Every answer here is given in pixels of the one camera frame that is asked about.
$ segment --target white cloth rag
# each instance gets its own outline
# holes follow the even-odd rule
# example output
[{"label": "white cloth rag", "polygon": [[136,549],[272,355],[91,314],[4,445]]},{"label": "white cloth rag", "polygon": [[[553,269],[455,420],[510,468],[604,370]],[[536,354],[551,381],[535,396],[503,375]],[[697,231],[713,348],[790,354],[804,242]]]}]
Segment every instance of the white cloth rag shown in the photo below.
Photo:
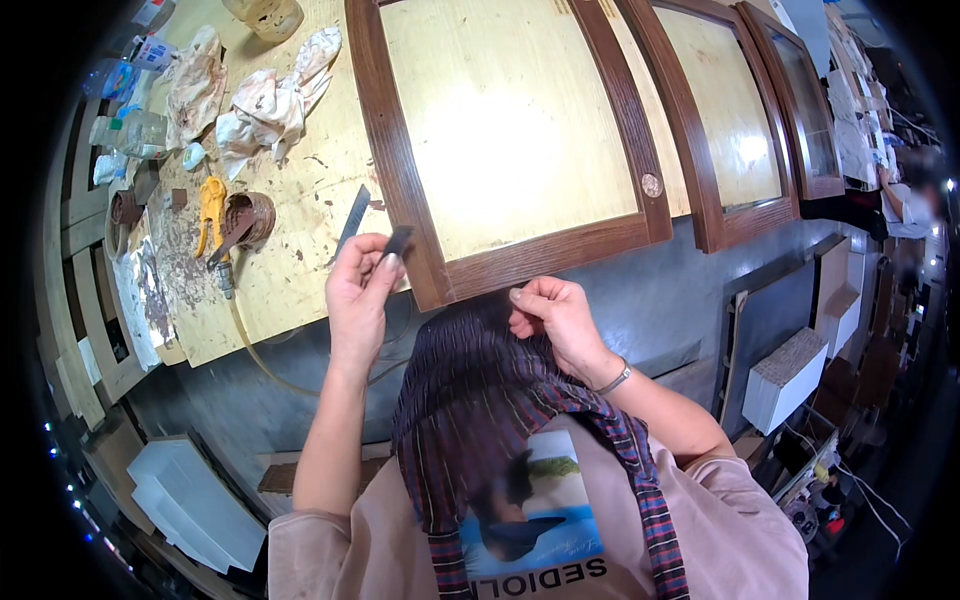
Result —
[{"label": "white cloth rag", "polygon": [[287,77],[278,82],[276,69],[260,69],[240,83],[232,110],[217,117],[217,146],[231,181],[260,146],[281,161],[300,141],[303,120],[330,86],[329,65],[341,43],[340,28],[327,27],[303,43]]},{"label": "white cloth rag", "polygon": [[167,148],[186,148],[217,118],[227,90],[227,67],[220,62],[220,36],[203,25],[193,41],[174,55],[163,72],[171,82],[164,110],[167,118]]}]

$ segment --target cabinet door frame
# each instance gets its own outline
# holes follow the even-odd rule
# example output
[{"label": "cabinet door frame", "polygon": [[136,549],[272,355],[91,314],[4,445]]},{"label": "cabinet door frame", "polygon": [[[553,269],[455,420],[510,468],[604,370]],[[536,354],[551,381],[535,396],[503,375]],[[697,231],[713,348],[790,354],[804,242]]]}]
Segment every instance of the cabinet door frame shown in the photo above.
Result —
[{"label": "cabinet door frame", "polygon": [[[780,106],[777,104],[770,76],[743,17],[736,9],[713,0],[616,1],[634,33],[637,45],[645,53],[663,100],[667,120],[673,130],[677,152],[684,168],[686,194],[690,200],[697,248],[705,253],[719,252],[799,219],[800,208],[793,184],[792,165],[787,158],[789,154]],[[779,198],[724,213],[700,111],[680,59],[654,11],[655,6],[686,12],[726,25],[736,34],[754,76],[770,132],[774,137],[774,153],[780,174]]]},{"label": "cabinet door frame", "polygon": [[[806,44],[796,34],[781,25],[776,19],[771,18],[763,11],[748,2],[737,2],[736,9],[743,16],[747,24],[747,29],[754,37],[754,43],[763,58],[767,71],[770,73],[770,79],[777,91],[777,98],[780,100],[780,110],[786,116],[786,130],[790,139],[790,151],[793,159],[793,167],[797,177],[797,183],[800,188],[801,200],[817,200],[819,198],[828,198],[830,196],[841,196],[844,193],[843,168],[840,164],[840,148],[836,143],[836,134],[833,131],[833,116],[827,105],[827,97],[824,94],[823,86],[820,85],[820,78],[817,77],[817,70],[813,66],[813,60],[810,53],[806,50]],[[804,55],[804,71],[808,83],[814,85],[816,90],[817,107],[824,114],[827,121],[827,132],[830,140],[830,148],[833,150],[833,159],[837,165],[837,177],[823,176],[814,177],[813,168],[810,161],[810,152],[806,145],[806,136],[804,132],[804,123],[800,116],[800,106],[797,103],[793,86],[787,78],[786,68],[780,59],[780,53],[774,47],[770,36],[767,35],[767,29],[770,28],[783,36],[788,42],[800,48]]]},{"label": "cabinet door frame", "polygon": [[673,238],[653,135],[610,22],[595,0],[564,0],[606,88],[630,168],[637,213],[446,261],[417,171],[380,18],[379,7],[397,1],[403,0],[346,0],[347,31],[367,137],[391,225],[414,226],[405,264],[421,311]]}]

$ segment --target striped headscarf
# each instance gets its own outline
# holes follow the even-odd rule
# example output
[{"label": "striped headscarf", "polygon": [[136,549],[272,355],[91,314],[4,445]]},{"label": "striped headscarf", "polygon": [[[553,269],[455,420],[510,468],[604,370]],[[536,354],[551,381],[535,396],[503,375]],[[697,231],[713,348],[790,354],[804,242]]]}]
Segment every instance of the striped headscarf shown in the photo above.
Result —
[{"label": "striped headscarf", "polygon": [[658,598],[688,596],[646,424],[557,367],[545,336],[518,340],[505,297],[447,309],[417,335],[394,414],[393,448],[430,542],[444,599],[471,598],[460,541],[468,499],[560,413],[606,438],[633,484]]}]

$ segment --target bracelet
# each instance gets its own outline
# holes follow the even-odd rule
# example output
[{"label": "bracelet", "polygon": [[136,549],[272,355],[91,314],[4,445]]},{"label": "bracelet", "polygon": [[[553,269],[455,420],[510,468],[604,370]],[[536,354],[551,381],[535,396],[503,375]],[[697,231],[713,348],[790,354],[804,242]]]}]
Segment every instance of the bracelet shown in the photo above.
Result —
[{"label": "bracelet", "polygon": [[620,357],[620,360],[623,361],[623,372],[620,375],[618,375],[617,378],[614,379],[610,385],[600,388],[599,390],[594,390],[593,392],[595,394],[597,394],[598,396],[605,396],[610,392],[612,392],[613,389],[616,388],[616,386],[620,385],[630,377],[630,372],[633,370],[630,366],[630,363],[628,363],[627,359],[624,358],[623,356]]}]

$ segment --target cabinet door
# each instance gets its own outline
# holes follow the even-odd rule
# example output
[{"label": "cabinet door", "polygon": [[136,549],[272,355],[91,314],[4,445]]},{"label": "cabinet door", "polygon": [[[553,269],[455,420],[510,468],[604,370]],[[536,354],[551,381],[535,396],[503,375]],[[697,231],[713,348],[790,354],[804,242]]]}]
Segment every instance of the cabinet door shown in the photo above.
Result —
[{"label": "cabinet door", "polygon": [[668,240],[653,136],[595,0],[347,0],[421,310]]},{"label": "cabinet door", "polygon": [[799,218],[780,108],[740,14],[713,0],[621,0],[645,48],[686,180],[697,248]]},{"label": "cabinet door", "polygon": [[804,41],[747,2],[737,3],[736,9],[747,23],[777,91],[800,198],[843,194],[833,119]]}]

